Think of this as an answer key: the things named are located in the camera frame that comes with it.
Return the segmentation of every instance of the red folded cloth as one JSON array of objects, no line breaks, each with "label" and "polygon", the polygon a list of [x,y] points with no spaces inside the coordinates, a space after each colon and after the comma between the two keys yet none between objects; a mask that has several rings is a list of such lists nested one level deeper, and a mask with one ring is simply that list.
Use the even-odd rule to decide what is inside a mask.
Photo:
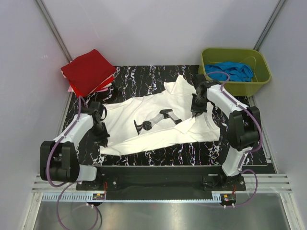
[{"label": "red folded cloth", "polygon": [[[113,77],[113,75],[111,75],[110,77],[108,77],[106,80],[104,80],[104,82],[102,82],[96,89],[94,89],[94,92],[99,92],[101,90],[103,90],[108,84],[110,84],[115,78]],[[72,91],[70,91],[70,89],[68,89],[68,92],[74,92],[76,94],[77,97],[81,96],[81,97],[86,97],[84,96],[70,81],[69,85],[72,88]]]},{"label": "red folded cloth", "polygon": [[76,95],[83,97],[100,87],[106,79],[108,80],[107,84],[109,84],[111,82],[109,79],[114,79],[110,75],[116,72],[116,68],[95,49],[77,57],[74,61],[62,67],[61,70]]}]

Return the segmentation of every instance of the black marble surface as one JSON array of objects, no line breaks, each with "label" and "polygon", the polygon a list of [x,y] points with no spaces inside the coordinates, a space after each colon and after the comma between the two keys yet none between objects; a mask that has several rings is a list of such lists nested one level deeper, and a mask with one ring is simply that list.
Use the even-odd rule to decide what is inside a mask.
[{"label": "black marble surface", "polygon": [[[191,77],[198,73],[199,66],[120,66],[114,74],[113,86],[107,92],[93,93],[86,98],[88,103],[99,101],[103,104],[119,103],[131,97],[142,97],[160,93],[164,90],[163,82],[175,81],[178,74],[192,84]],[[240,101],[248,104],[245,97]],[[73,116],[78,113],[78,100],[72,96],[64,124],[65,129]],[[215,106],[213,120],[221,128],[220,139],[215,142],[176,144],[167,148],[140,152],[126,156],[110,156],[99,153],[99,146],[94,144],[87,133],[81,140],[77,154],[79,162],[85,165],[218,165],[226,159],[229,143],[227,140],[227,117]],[[245,164],[266,165],[262,148],[249,154]]]}]

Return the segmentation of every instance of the white wall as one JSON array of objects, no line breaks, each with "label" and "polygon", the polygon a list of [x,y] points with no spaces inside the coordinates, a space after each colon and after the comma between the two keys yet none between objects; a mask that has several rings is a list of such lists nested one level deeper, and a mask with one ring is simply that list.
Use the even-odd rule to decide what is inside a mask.
[{"label": "white wall", "polygon": [[198,65],[210,46],[253,48],[278,0],[44,0],[73,57]]},{"label": "white wall", "polygon": [[277,167],[290,179],[307,227],[307,1],[288,1],[261,52],[272,81],[256,95]]},{"label": "white wall", "polygon": [[67,96],[67,62],[34,0],[0,2],[0,228],[20,229],[39,169],[40,144],[54,138]]}]

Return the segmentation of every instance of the blue cloth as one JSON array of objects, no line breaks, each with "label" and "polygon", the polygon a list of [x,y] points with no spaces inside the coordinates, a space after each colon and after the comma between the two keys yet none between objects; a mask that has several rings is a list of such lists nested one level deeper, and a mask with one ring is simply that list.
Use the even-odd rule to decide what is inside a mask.
[{"label": "blue cloth", "polygon": [[[254,76],[253,70],[250,66],[243,63],[236,63],[232,61],[221,62],[215,65],[205,65],[206,73],[213,71],[222,71],[230,75],[230,81],[251,81]],[[227,80],[227,76],[222,73],[213,73],[209,75],[210,78],[219,81]]]}]

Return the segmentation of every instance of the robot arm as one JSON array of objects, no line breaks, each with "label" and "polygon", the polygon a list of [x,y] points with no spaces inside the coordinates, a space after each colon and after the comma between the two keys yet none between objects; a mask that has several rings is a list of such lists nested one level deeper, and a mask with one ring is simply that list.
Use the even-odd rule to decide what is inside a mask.
[{"label": "robot arm", "polygon": [[192,81],[196,89],[191,106],[193,116],[206,113],[207,103],[213,102],[228,117],[227,137],[230,147],[227,158],[222,165],[218,183],[221,185],[233,184],[240,176],[242,165],[248,155],[247,152],[257,146],[260,139],[256,125],[238,105],[246,108],[261,126],[259,109],[255,106],[248,107],[227,92],[228,97],[226,97],[220,90],[221,83],[217,80],[206,80],[203,74],[196,75]]},{"label": "robot arm", "polygon": [[106,108],[99,102],[92,102],[89,108],[81,108],[81,114],[75,115],[67,128],[52,141],[44,141],[40,151],[40,174],[42,180],[47,180],[46,168],[51,149],[55,148],[54,157],[60,156],[60,160],[52,158],[50,162],[50,178],[52,181],[75,182],[93,181],[96,178],[97,169],[93,166],[80,165],[77,158],[76,147],[90,131],[94,142],[104,147],[107,146],[109,134],[106,125],[100,121]]},{"label": "robot arm", "polygon": [[154,125],[162,121],[163,119],[168,119],[170,118],[176,125],[182,122],[181,119],[179,119],[173,112],[172,109],[163,109],[159,112],[157,116],[154,118],[144,121],[141,125],[137,125],[136,121],[134,120],[134,125],[136,128],[136,131],[138,132],[138,135],[140,134],[141,130],[151,130]]}]

